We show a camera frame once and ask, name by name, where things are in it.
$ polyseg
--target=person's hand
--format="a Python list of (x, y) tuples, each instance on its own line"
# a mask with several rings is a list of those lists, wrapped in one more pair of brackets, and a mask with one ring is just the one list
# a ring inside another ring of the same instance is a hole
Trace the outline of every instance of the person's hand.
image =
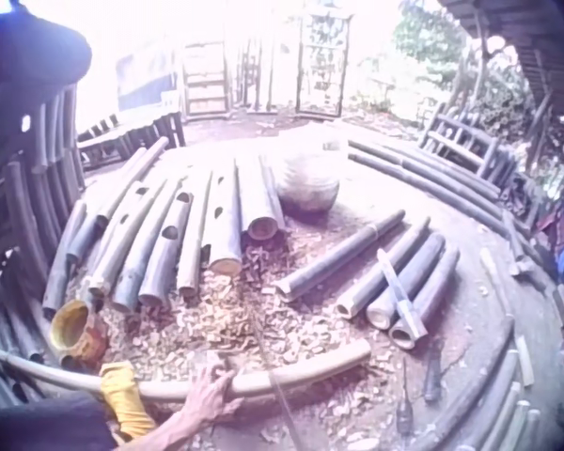
[(227, 389), (236, 371), (228, 371), (217, 378), (216, 369), (217, 366), (212, 365), (200, 370), (180, 411), (187, 420), (196, 421), (197, 428), (231, 417), (243, 403), (242, 398), (226, 402)]

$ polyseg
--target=bamboo stalk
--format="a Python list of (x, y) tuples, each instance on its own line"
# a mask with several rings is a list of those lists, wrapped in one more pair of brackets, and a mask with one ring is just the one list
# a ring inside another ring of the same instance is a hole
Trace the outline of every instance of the bamboo stalk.
[[(405, 265), (416, 245), (421, 242), (429, 229), (430, 221), (431, 218), (427, 216), (419, 223), (412, 225), (388, 252), (388, 259), (396, 271)], [(386, 278), (382, 265), (377, 262), (366, 275), (340, 295), (337, 300), (337, 313), (344, 319), (355, 317), (374, 296), (381, 293), (385, 286)]]
[(516, 403), (518, 402), (518, 398), (522, 392), (522, 385), (519, 382), (512, 382), (511, 387), (509, 388), (508, 395), (506, 396), (506, 400), (504, 401), (504, 405), (501, 408), (501, 412), (497, 415), (497, 419), (495, 420), (495, 424), (493, 425), (493, 429), (487, 438), (485, 444), (480, 448), (480, 451), (495, 451), (501, 441), (504, 439), (506, 435), (506, 430), (509, 426), (509, 421), (511, 417), (514, 415), (514, 411), (516, 410)]
[[(410, 298), (417, 294), (432, 272), (444, 246), (445, 238), (438, 233), (432, 233), (398, 274), (399, 281)], [(388, 330), (396, 317), (397, 301), (399, 300), (395, 299), (391, 289), (383, 291), (366, 309), (369, 323), (377, 329)]]
[(167, 294), (191, 204), (192, 195), (178, 190), (152, 249), (149, 265), (140, 287), (138, 297), (143, 305), (152, 307), (162, 305), (171, 308)]
[(398, 210), (382, 220), (365, 225), (323, 256), (274, 282), (274, 287), (284, 295), (284, 302), (294, 301), (365, 251), (398, 225), (404, 216), (405, 211)]
[(93, 296), (104, 299), (111, 292), (135, 235), (164, 183), (165, 180), (159, 180), (154, 187), (150, 187), (149, 191), (142, 196), (140, 203), (130, 212), (128, 218), (121, 225), (119, 233), (109, 243), (96, 270), (90, 276), (88, 289)]
[[(283, 390), (308, 385), (331, 378), (369, 360), (371, 347), (367, 340), (356, 340), (337, 350), (319, 354), (293, 365), (280, 366), (271, 371), (256, 371), (236, 376), (227, 394), (231, 397), (261, 397), (273, 392), (271, 374)], [(28, 376), (71, 390), (85, 390), (99, 395), (101, 379), (83, 373), (74, 373), (27, 361), (0, 350), (0, 363), (18, 369)], [(140, 396), (159, 402), (183, 402), (188, 396), (190, 381), (141, 381)]]
[(48, 279), (48, 262), (39, 246), (38, 225), (24, 188), (21, 164), (11, 162), (7, 164), (4, 172), (8, 213), (17, 242), (23, 252), (25, 269), (29, 274), (37, 277), (38, 285), (44, 287)]
[(479, 449), (483, 445), (502, 409), (517, 365), (518, 351), (509, 350), (489, 388), (489, 393), (485, 397), (482, 407), (474, 415), (475, 417), (472, 420), (475, 425), (474, 429), (462, 440), (464, 445), (472, 446), (474, 449)]
[[(417, 293), (414, 308), (424, 325), (431, 322), (432, 316), (445, 300), (447, 285), (459, 259), (460, 250), (455, 246), (448, 246), (424, 287)], [(409, 328), (403, 319), (398, 319), (391, 328), (389, 337), (401, 349), (412, 350), (415, 347), (416, 340), (409, 334)]]
[(269, 240), (278, 231), (278, 222), (261, 158), (258, 154), (244, 155), (237, 159), (237, 164), (242, 231), (253, 240)]
[(115, 191), (109, 195), (108, 199), (104, 202), (98, 212), (98, 224), (102, 228), (106, 228), (119, 203), (123, 199), (123, 196), (128, 191), (132, 183), (146, 174), (149, 168), (163, 153), (167, 142), (168, 140), (166, 137), (163, 136), (159, 138), (157, 142), (146, 151), (146, 153), (143, 152), (136, 157), (137, 159), (131, 158), (124, 164), (120, 184), (116, 187)]
[(487, 385), (494, 369), (499, 364), (504, 350), (512, 338), (514, 329), (514, 317), (506, 316), (499, 325), (497, 335), (491, 343), (491, 353), (480, 367), (480, 371), (468, 383), (465, 388), (453, 399), (441, 416), (434, 422), (432, 428), (428, 428), (415, 439), (410, 451), (432, 451), (438, 449), (447, 437), (453, 432), (465, 416), (470, 412), (477, 402), (482, 390)]
[(78, 200), (71, 211), (60, 243), (56, 249), (53, 266), (48, 275), (48, 282), (44, 290), (42, 299), (42, 310), (47, 319), (52, 319), (63, 303), (65, 303), (65, 295), (67, 291), (67, 283), (69, 282), (70, 263), (67, 261), (67, 249), (71, 240), (82, 226), (86, 218), (86, 202)]
[(112, 297), (113, 308), (121, 313), (130, 314), (137, 307), (138, 291), (149, 265), (150, 254), (179, 187), (179, 178), (164, 183), (133, 239)]
[(183, 238), (176, 287), (178, 293), (185, 297), (194, 297), (198, 292), (198, 269), (200, 267), (205, 215), (211, 187), (211, 170), (201, 174), (193, 187), (193, 201), (188, 216), (188, 225)]
[(506, 432), (506, 437), (498, 448), (499, 451), (514, 451), (514, 449), (516, 449), (520, 441), (520, 436), (525, 428), (526, 416), (528, 415), (529, 409), (530, 402), (526, 400), (518, 401), (516, 404), (516, 412), (514, 412), (514, 416), (511, 418), (508, 432)]
[(221, 164), (211, 180), (206, 217), (210, 235), (209, 269), (234, 276), (243, 267), (241, 250), (241, 209), (238, 172), (234, 159)]

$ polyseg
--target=blade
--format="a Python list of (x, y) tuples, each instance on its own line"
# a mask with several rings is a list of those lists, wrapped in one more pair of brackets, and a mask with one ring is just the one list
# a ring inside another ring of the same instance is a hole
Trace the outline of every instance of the blade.
[(292, 420), (292, 413), (290, 412), (289, 403), (282, 392), (282, 387), (280, 386), (280, 382), (278, 381), (277, 377), (272, 371), (272, 364), (270, 359), (265, 352), (265, 342), (263, 340), (262, 335), (262, 327), (259, 324), (257, 316), (255, 315), (255, 311), (253, 306), (250, 303), (245, 303), (243, 299), (241, 302), (247, 306), (248, 310), (248, 317), (251, 320), (251, 326), (253, 328), (253, 333), (255, 338), (257, 339), (257, 345), (259, 348), (259, 353), (261, 355), (261, 360), (263, 360), (263, 364), (265, 366), (265, 370), (267, 371), (268, 378), (270, 380), (270, 384), (274, 388), (274, 395), (277, 398), (277, 401), (280, 403), (280, 407), (282, 408), (282, 417), (284, 418), (284, 422), (286, 423), (286, 427), (289, 430), (290, 439), (294, 444), (294, 447), (297, 451), (306, 451), (306, 447), (303, 445), (303, 441), (301, 440), (301, 436), (297, 430), (294, 421)]
[(391, 263), (391, 260), (388, 259), (388, 255), (384, 249), (379, 249), (376, 253), (376, 257), (378, 258), (378, 262), (384, 272), (384, 277), (386, 277), (388, 286), (395, 298), (395, 306), (397, 307), (399, 316), (405, 321), (405, 324), (409, 328), (412, 339), (417, 340), (418, 338), (427, 335), (428, 331), (426, 330), (422, 319), (420, 319), (420, 316), (415, 311), (414, 305), (405, 292), (405, 289), (403, 288), (403, 285), (393, 268), (393, 264)]

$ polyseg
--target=workshop floor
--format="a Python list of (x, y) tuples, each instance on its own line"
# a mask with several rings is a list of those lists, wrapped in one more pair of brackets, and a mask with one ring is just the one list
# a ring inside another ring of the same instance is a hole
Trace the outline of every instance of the workshop floor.
[[(400, 125), (387, 122), (391, 134), (397, 135), (395, 131), (402, 130)], [(279, 130), (303, 123), (288, 117), (242, 117), (228, 122), (200, 122), (185, 130), (191, 146), (207, 141), (276, 135)], [(167, 153), (171, 155), (166, 153), (163, 160), (175, 158), (184, 162), (184, 154), (190, 151), (191, 147), (170, 151)], [(113, 169), (113, 166), (103, 168), (91, 175), (89, 181), (106, 180), (112, 177)], [(430, 216), (431, 229), (442, 233), (448, 243), (457, 245), (461, 251), (446, 308), (431, 328), (432, 336), (441, 335), (446, 341), (443, 368), (451, 365), (444, 377), (446, 390), (438, 407), (425, 405), (420, 397), (426, 371), (426, 346), (411, 354), (402, 352), (391, 345), (384, 333), (368, 327), (364, 319), (348, 323), (335, 315), (332, 307), (335, 298), (374, 263), (372, 251), (296, 305), (288, 306), (275, 296), (244, 289), (243, 286), (250, 287), (250, 282), (254, 282), (247, 281), (246, 276), (231, 286), (226, 278), (206, 274), (201, 303), (175, 303), (171, 312), (143, 312), (130, 319), (105, 310), (103, 315), (111, 327), (111, 349), (106, 360), (130, 359), (141, 379), (164, 381), (187, 375), (190, 353), (204, 349), (231, 350), (238, 356), (239, 366), (263, 368), (254, 340), (247, 339), (250, 331), (233, 320), (243, 316), (243, 302), (262, 298), (261, 308), (271, 320), (266, 322), (265, 335), (274, 365), (283, 365), (289, 358), (313, 355), (319, 346), (330, 350), (358, 337), (366, 337), (372, 345), (371, 361), (364, 368), (291, 394), (295, 423), (309, 449), (344, 450), (349, 443), (369, 437), (380, 438), (381, 449), (397, 447), (394, 413), (401, 393), (404, 357), (415, 408), (415, 434), (424, 431), (467, 387), (488, 355), (489, 342), (503, 313), (478, 254), (481, 247), (489, 247), (500, 271), (507, 274), (508, 244), (435, 198), (364, 166), (347, 161), (341, 178), (337, 202), (327, 218), (310, 225), (291, 220), (286, 247), (270, 243), (264, 249), (250, 248), (245, 264), (251, 266), (258, 261), (263, 285), (267, 286), (280, 275), (325, 253), (369, 220), (397, 209), (406, 211), (408, 224)], [(101, 185), (92, 184), (88, 190), (90, 199)], [(383, 241), (383, 246), (388, 249), (396, 238), (394, 234)], [(564, 364), (559, 353), (562, 339), (559, 323), (551, 301), (531, 286), (509, 280), (508, 291), (516, 313), (516, 331), (525, 336), (533, 360), (536, 381), (524, 398), (541, 410), (538, 449), (552, 450), (564, 438)], [(275, 315), (268, 313), (270, 309), (275, 310)], [(467, 432), (468, 427), (466, 422), (462, 432)], [(196, 438), (192, 449), (277, 451), (293, 447), (275, 400), (268, 398), (248, 402), (237, 421), (206, 431)]]

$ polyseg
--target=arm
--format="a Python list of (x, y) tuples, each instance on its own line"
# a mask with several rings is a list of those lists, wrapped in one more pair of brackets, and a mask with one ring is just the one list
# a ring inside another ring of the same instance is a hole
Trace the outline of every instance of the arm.
[(118, 451), (167, 451), (180, 449), (189, 443), (203, 428), (218, 419), (231, 416), (243, 402), (234, 399), (225, 402), (227, 389), (236, 373), (228, 371), (219, 379), (215, 378), (215, 367), (203, 368), (181, 411), (174, 413), (158, 428), (139, 439), (119, 447)]

